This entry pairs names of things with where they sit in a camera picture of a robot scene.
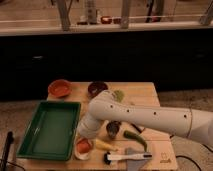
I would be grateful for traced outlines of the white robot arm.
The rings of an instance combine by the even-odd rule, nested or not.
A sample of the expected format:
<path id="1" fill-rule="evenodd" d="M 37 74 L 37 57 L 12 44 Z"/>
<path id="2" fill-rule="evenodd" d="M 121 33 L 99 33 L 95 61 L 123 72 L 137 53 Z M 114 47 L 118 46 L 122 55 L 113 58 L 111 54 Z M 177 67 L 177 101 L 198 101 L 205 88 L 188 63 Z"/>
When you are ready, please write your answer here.
<path id="1" fill-rule="evenodd" d="M 104 90 L 89 102 L 77 131 L 87 139 L 94 139 L 106 120 L 133 123 L 213 148 L 213 112 L 126 105 L 117 102 L 112 91 Z"/>

